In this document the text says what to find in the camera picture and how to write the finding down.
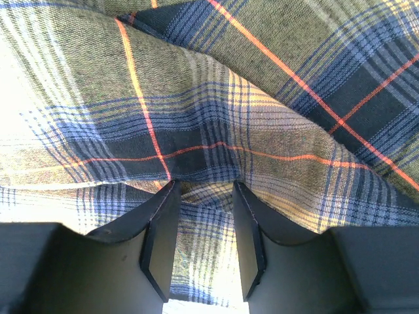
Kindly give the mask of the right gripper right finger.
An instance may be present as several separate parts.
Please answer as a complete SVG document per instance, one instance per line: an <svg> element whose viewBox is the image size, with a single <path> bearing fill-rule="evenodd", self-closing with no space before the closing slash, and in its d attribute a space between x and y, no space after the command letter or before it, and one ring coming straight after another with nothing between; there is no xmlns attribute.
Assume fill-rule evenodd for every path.
<svg viewBox="0 0 419 314"><path fill-rule="evenodd" d="M243 299L251 313L417 313L418 229L316 234L234 183Z"/></svg>

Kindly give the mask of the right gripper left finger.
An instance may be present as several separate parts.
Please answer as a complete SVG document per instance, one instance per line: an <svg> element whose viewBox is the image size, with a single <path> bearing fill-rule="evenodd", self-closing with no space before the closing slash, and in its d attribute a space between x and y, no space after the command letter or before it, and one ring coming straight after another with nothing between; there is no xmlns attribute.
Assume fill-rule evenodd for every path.
<svg viewBox="0 0 419 314"><path fill-rule="evenodd" d="M3 223L1 312L161 313L180 205L172 181L86 235L56 222Z"/></svg>

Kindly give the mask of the yellow plaid long sleeve shirt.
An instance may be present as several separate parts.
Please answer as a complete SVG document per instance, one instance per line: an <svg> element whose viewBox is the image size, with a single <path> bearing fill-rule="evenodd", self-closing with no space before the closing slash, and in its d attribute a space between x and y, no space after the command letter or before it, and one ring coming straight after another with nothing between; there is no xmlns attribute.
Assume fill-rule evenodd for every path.
<svg viewBox="0 0 419 314"><path fill-rule="evenodd" d="M1 221L182 184L172 297L240 307L232 185L314 232L418 224L417 1L2 1Z"/></svg>

